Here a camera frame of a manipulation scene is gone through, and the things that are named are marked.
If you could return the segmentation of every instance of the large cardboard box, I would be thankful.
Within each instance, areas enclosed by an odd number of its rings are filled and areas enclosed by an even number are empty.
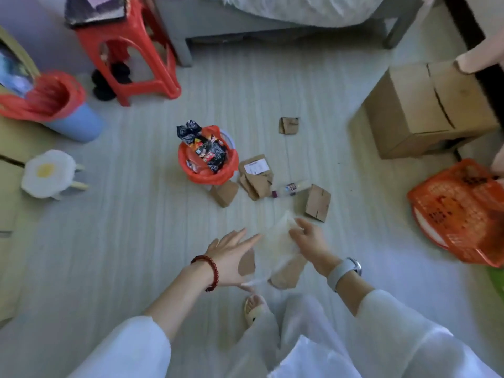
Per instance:
[[[389,68],[364,106],[382,159],[453,151],[499,128],[476,77],[452,61]]]

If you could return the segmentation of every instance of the purple wall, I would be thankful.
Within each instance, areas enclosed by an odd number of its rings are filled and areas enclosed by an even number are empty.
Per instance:
[[[22,45],[40,71],[76,74],[93,69],[75,33],[38,0],[2,0],[0,25]]]

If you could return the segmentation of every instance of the plastic bottle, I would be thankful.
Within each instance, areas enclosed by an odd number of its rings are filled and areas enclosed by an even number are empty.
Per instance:
[[[271,197],[285,197],[285,196],[294,196],[299,191],[307,190],[310,188],[312,184],[307,180],[302,180],[296,183],[290,183],[280,188],[279,190],[274,190],[271,192]]]

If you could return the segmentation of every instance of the small white stool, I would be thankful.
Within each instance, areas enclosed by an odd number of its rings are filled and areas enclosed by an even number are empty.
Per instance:
[[[73,180],[75,173],[83,169],[84,167],[75,163],[67,153],[49,150],[26,163],[21,188],[39,199],[52,197],[60,200],[60,192],[69,187],[88,189],[87,184]]]

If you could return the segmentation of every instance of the smartwatch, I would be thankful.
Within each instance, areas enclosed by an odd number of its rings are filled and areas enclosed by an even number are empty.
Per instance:
[[[343,260],[331,273],[327,276],[327,285],[336,291],[336,284],[348,272],[355,271],[359,276],[362,275],[362,267],[356,259],[348,257]]]

